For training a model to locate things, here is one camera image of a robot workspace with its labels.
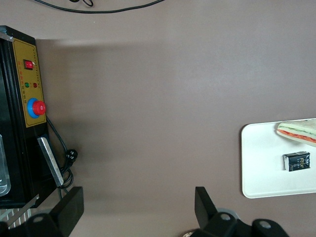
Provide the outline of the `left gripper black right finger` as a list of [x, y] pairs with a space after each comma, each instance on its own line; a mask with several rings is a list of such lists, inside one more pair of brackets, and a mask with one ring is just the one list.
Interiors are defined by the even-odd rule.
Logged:
[[196, 237], [248, 237], [249, 226], [226, 208], [216, 208], [205, 187], [195, 188]]

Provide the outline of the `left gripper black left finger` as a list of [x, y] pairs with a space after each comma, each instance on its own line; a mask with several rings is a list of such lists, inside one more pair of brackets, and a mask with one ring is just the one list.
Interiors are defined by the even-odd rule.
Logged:
[[68, 237], [84, 213], [83, 187], [73, 187], [49, 213], [32, 216], [18, 227], [0, 223], [2, 237]]

